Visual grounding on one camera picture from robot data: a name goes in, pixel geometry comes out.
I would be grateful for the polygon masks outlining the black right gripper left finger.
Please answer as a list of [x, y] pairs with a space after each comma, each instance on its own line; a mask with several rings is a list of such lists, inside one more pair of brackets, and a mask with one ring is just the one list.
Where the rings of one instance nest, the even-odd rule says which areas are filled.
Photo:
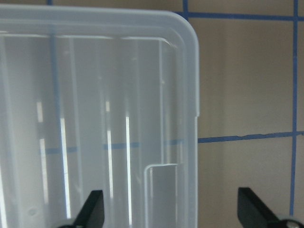
[[102, 190], [90, 192], [76, 219], [59, 228], [102, 228], [105, 222], [104, 196]]

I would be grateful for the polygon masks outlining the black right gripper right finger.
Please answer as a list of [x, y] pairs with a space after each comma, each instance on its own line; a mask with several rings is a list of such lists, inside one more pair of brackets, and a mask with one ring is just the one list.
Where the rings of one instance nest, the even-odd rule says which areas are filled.
[[278, 218], [249, 188], [237, 192], [237, 218], [244, 228], [302, 228], [304, 224], [293, 218]]

